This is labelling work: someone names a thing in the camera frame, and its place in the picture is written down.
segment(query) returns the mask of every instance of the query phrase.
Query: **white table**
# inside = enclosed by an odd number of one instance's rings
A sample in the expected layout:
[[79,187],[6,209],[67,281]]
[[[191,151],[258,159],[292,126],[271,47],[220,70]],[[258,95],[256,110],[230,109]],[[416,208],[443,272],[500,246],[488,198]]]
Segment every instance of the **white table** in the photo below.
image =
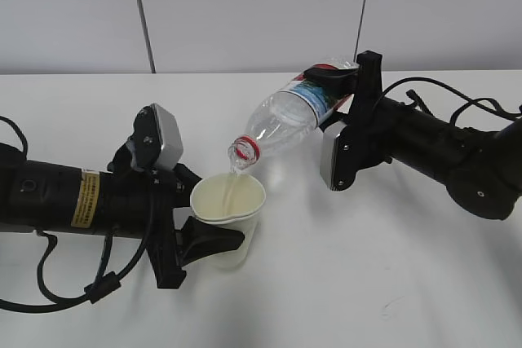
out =
[[[514,111],[522,71],[415,73]],[[387,85],[413,73],[385,73]],[[182,162],[205,177],[228,169],[225,150],[257,103],[292,75],[2,76],[0,113],[18,122],[29,158],[104,170],[145,104],[177,117]],[[403,90],[391,96],[404,97]],[[439,117],[462,102],[435,86],[418,93]],[[471,109],[462,125],[506,122]],[[0,139],[14,143],[6,127]],[[155,288],[144,258],[95,306],[51,315],[0,312],[5,347],[521,347],[522,210],[489,222],[444,187],[394,162],[358,174],[346,192],[319,175],[321,132],[259,164],[268,201],[246,264],[187,268],[178,291]],[[103,239],[60,235],[48,284],[76,295],[95,274]],[[46,241],[0,235],[0,297],[44,303],[36,265]],[[136,240],[115,241],[118,270]]]

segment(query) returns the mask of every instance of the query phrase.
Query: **plastic bottle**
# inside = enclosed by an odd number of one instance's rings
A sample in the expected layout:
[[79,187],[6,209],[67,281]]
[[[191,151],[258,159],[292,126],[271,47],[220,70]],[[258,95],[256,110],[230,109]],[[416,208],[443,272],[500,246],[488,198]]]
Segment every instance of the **plastic bottle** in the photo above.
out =
[[[313,67],[348,69],[356,68],[356,65],[344,58],[332,58]],[[261,156],[271,156],[296,146],[347,98],[337,99],[299,74],[252,113],[245,133],[228,149],[232,169],[243,170]]]

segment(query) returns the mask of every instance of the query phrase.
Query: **gray wall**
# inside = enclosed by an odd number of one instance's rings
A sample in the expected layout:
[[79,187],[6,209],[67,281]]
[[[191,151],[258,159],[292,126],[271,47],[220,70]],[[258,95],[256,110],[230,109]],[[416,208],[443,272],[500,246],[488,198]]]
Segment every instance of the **gray wall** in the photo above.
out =
[[[362,0],[143,0],[159,73],[298,71],[351,55]],[[520,0],[368,0],[386,69],[522,68]],[[0,73],[150,73],[136,0],[0,0]]]

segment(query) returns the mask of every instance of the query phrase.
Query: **black connector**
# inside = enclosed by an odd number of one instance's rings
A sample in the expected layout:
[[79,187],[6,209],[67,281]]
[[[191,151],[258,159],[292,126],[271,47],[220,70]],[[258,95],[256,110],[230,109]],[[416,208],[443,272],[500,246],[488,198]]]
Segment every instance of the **black connector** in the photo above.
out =
[[89,297],[89,301],[94,305],[100,299],[103,299],[110,293],[113,293],[122,286],[114,271],[109,272],[107,275],[101,278],[98,285],[91,289],[92,284],[87,285],[83,290]]

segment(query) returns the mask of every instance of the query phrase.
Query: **pouring liquid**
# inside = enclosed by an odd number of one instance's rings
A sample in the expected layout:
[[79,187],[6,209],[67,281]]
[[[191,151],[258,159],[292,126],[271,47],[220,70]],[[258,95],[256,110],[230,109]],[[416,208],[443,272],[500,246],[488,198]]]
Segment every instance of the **pouring liquid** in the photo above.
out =
[[234,193],[235,186],[237,186],[239,174],[240,170],[231,162],[230,173],[228,174],[223,191],[223,216],[230,215],[232,212],[232,194]]

